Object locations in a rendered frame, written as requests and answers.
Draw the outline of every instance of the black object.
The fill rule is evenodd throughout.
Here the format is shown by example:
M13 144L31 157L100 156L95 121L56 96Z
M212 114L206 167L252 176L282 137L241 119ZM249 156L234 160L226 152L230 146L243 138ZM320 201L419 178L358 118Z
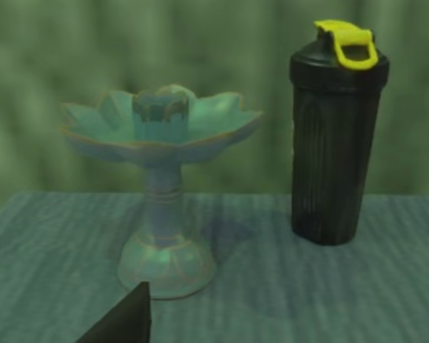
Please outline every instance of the black object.
M101 318L77 343L149 343L151 301L142 282Z
M337 34L340 23L344 31ZM336 245L355 236L389 61L373 45L371 31L340 21L316 25L316 41L290 61L295 125L291 220L300 237ZM337 41L351 33L346 41L354 45ZM355 43L356 35L363 42L371 37L370 51ZM351 67L342 65L343 57ZM370 68L359 62L374 57Z

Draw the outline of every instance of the table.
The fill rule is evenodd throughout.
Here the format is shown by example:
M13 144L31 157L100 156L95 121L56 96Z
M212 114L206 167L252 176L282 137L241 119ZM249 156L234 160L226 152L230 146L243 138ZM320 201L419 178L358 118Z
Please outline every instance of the table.
M152 343L429 343L429 197L366 196L358 235L296 237L285 195L188 194L219 263L152 302ZM0 343L74 342L124 295L139 194L20 193L0 212Z

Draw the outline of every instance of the bottle lid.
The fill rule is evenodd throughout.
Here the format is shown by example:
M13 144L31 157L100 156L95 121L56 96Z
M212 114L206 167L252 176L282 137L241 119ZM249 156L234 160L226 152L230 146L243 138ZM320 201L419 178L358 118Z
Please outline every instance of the bottle lid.
M290 80L320 91L378 91L388 82L388 58L371 30L345 21L316 21L317 39L291 57Z

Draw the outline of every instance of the yellow cap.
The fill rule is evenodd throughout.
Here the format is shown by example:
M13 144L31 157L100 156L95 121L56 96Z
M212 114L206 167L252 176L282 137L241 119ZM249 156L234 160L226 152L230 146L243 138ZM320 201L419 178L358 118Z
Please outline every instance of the yellow cap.
M338 62L345 68L366 70L378 63L378 54L371 30L360 29L356 25L340 20L315 21L315 25L324 32L332 32L335 55ZM363 61L347 58L342 48L352 45L366 46L369 58Z

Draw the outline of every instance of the bottle body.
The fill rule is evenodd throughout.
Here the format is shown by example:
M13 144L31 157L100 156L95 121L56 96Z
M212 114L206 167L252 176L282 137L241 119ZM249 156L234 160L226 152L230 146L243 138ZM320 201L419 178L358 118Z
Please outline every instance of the bottle body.
M320 245L356 233L380 90L294 88L292 230Z

